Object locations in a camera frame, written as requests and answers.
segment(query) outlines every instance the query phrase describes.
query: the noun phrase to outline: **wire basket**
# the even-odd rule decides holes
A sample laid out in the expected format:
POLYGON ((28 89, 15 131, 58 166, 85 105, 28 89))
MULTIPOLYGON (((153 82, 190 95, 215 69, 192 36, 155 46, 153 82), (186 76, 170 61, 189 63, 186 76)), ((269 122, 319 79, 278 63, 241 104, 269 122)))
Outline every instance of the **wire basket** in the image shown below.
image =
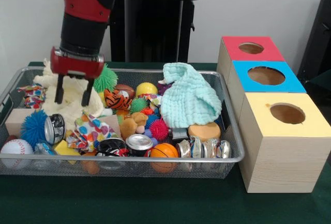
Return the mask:
MULTIPOLYGON (((24 92, 17 87, 31 85, 36 75, 42 75, 43 67, 25 67, 19 70, 0 96, 0 147, 9 136, 5 121, 13 108, 24 108, 24 92)), ((113 69, 118 83, 135 88, 142 82, 157 84, 163 79, 162 70, 113 69)), ((115 177, 181 177, 181 178, 225 178, 236 162, 244 157, 242 139, 235 121, 229 93, 223 77, 212 71, 200 71, 204 79, 215 89, 222 102, 221 139, 229 141, 231 158, 146 158, 146 157, 85 157, 0 154, 0 174, 40 176, 91 176, 82 168, 81 161, 93 160, 100 171, 95 176, 115 177), (6 159, 26 159, 27 166, 20 170, 8 169, 6 159), (171 167, 170 173, 160 173, 152 165, 171 167)))

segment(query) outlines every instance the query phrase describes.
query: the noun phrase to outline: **mint green cloth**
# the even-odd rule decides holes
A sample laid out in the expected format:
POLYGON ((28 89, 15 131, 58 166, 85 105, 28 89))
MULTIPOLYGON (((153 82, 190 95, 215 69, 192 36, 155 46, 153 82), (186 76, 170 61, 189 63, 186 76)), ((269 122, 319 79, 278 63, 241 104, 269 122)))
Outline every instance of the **mint green cloth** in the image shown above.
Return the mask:
POLYGON ((165 64, 163 76, 167 84, 174 82, 161 101, 161 114, 168 127, 205 125, 221 114, 221 101, 215 90, 191 65, 165 64))

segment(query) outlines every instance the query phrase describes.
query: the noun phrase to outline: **yellow ball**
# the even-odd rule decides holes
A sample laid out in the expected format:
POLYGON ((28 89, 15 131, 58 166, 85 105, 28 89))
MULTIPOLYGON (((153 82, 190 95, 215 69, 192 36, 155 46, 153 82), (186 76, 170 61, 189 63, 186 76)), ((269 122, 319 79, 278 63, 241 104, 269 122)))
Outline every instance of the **yellow ball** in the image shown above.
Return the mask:
POLYGON ((157 87, 151 83, 141 83, 136 90, 136 96, 141 94, 157 94, 157 87))

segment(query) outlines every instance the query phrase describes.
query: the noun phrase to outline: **brown plush toy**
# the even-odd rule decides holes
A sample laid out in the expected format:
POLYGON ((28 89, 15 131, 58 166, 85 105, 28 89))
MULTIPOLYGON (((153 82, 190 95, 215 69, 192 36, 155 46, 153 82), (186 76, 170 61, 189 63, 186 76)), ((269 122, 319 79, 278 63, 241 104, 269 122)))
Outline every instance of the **brown plush toy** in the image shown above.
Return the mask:
POLYGON ((147 119, 147 115, 140 112, 133 113, 130 118, 125 119, 119 126, 122 138, 126 140, 135 133, 144 133, 147 119))

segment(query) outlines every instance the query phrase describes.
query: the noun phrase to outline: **basketball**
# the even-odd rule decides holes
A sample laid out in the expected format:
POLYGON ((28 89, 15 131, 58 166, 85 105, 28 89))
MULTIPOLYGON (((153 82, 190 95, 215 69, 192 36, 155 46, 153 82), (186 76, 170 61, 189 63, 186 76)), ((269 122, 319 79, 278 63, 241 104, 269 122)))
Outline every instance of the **basketball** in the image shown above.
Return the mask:
MULTIPOLYGON (((152 148, 151 155, 152 158, 178 158, 177 149, 168 143, 162 143, 156 145, 152 148)), ((152 168, 159 173, 170 173, 172 172, 177 163, 174 162, 151 162, 152 168)))

